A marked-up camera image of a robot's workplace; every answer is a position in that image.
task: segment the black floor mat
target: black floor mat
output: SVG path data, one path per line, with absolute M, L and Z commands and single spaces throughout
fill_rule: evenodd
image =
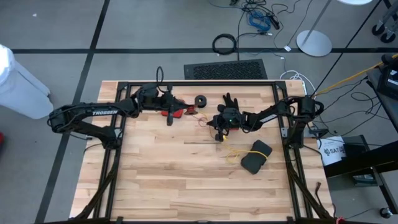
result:
M 261 59 L 184 65 L 186 80 L 268 79 Z

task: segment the white lamp base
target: white lamp base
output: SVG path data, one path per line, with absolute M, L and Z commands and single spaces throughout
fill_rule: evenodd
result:
M 299 33 L 296 38 L 296 43 L 300 50 L 314 57 L 328 55 L 331 52 L 331 41 L 329 37 L 319 31 L 313 30 L 307 41 L 303 44 L 308 32 L 309 30 L 305 30 Z

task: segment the yellow cable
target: yellow cable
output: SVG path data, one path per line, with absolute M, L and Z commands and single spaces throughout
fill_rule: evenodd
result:
M 202 113 L 202 112 L 200 112 L 200 111 L 198 111 L 198 113 L 200 113 L 200 114 L 202 114 L 203 116 L 205 116 L 206 120 L 208 121 L 207 115 L 206 115 L 205 113 Z M 235 158 L 234 158 L 234 161 L 235 161 L 236 158 L 238 158 L 240 152 L 258 153 L 258 154 L 264 156 L 266 159 L 268 159 L 268 156 L 266 156 L 264 153 L 259 152 L 259 151 L 235 150 L 235 149 L 231 148 L 231 147 L 230 147 L 229 145 L 227 145 L 227 144 L 225 144 L 224 146 L 225 146 L 225 148 L 227 148 L 228 150 L 231 151 L 231 152 L 226 156 L 226 160 L 227 160 L 227 162 L 229 162 L 230 164 L 232 164 L 232 162 L 229 160 L 229 157 L 230 157 L 231 155 L 233 155 L 233 154 L 236 154 L 236 155 L 235 155 Z
M 392 56 L 392 58 L 396 58 L 396 57 L 398 57 L 398 54 L 395 54 L 395 55 Z M 374 68 L 376 68 L 377 66 L 380 66 L 380 65 L 382 65 L 382 64 L 383 64 L 383 63 L 380 62 L 380 63 L 378 63 L 378 64 L 376 64 L 376 65 L 373 65 L 372 67 L 370 67 L 370 68 L 368 68 L 368 69 L 365 69 L 365 70 L 363 70 L 363 71 L 361 71 L 361 72 L 358 72 L 357 74 L 355 74 L 355 75 L 353 75 L 353 76 L 351 76 L 351 77 L 348 77 L 348 78 L 346 78 L 346 79 L 344 79 L 344 80 L 342 80 L 342 81 L 340 81 L 340 82 L 338 82 L 338 83 L 336 83 L 336 84 L 334 84 L 334 85 L 329 86 L 328 88 L 326 88 L 326 89 L 324 89 L 324 90 L 319 91 L 317 94 L 315 94 L 315 96 L 318 96 L 318 95 L 320 95 L 320 94 L 322 94 L 322 93 L 324 93 L 324 92 L 327 92 L 327 91 L 331 90 L 332 88 L 335 88 L 336 86 L 338 86 L 338 85 L 340 85 L 340 84 L 342 84 L 342 83 L 344 83 L 344 82 L 348 82 L 348 81 L 350 81 L 350 80 L 352 80 L 352 79 L 354 79 L 354 78 L 356 78 L 356 77 L 362 75 L 363 73 L 365 73 L 365 72 L 367 72 L 367 71 L 369 71 L 369 70 L 372 70 L 372 69 L 374 69 Z

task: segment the white sticker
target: white sticker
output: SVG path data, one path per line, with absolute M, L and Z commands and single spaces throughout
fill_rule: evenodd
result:
M 321 139 L 321 148 L 319 151 L 322 154 L 323 165 L 329 165 L 341 160 L 342 157 L 346 156 L 344 149 L 344 141 L 341 136 L 333 136 L 326 139 Z
M 290 51 L 292 50 L 288 45 L 286 45 L 286 46 L 284 47 L 284 49 L 285 49 L 287 52 L 290 52 Z

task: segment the wooden table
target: wooden table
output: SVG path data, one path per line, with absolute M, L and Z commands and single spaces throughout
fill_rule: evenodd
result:
M 117 85 L 118 81 L 103 81 L 98 102 L 114 101 Z M 286 85 L 289 96 L 304 95 L 301 81 L 287 80 Z M 258 113 L 274 104 L 268 86 L 174 86 L 172 93 L 187 103 L 193 103 L 197 95 L 205 95 L 207 106 L 199 111 L 211 119 L 218 113 L 217 105 L 224 103 L 222 95 L 227 92 L 238 99 L 241 111 Z M 109 120 L 109 116 L 95 117 L 93 124 L 109 125 Z M 210 133 L 203 125 L 193 116 L 183 116 L 174 119 L 172 126 L 166 126 L 166 117 L 154 111 L 127 119 L 112 219 L 122 216 L 124 220 L 284 221 L 287 216 L 294 217 L 277 119 L 253 133 L 231 131 L 222 144 L 211 137 L 215 130 Z M 250 150 L 258 139 L 273 148 L 258 174 L 252 175 L 240 166 L 245 153 L 233 164 L 226 161 L 227 147 Z M 98 143 L 88 141 L 87 146 Z M 314 139 L 305 139 L 305 144 L 318 149 Z M 319 196 L 332 215 L 320 156 L 307 148 L 300 152 L 309 191 L 314 193 L 316 183 L 322 183 Z M 103 157 L 101 146 L 85 153 L 71 217 L 80 213 L 96 192 Z M 305 217 L 298 188 L 297 194 L 301 216 Z

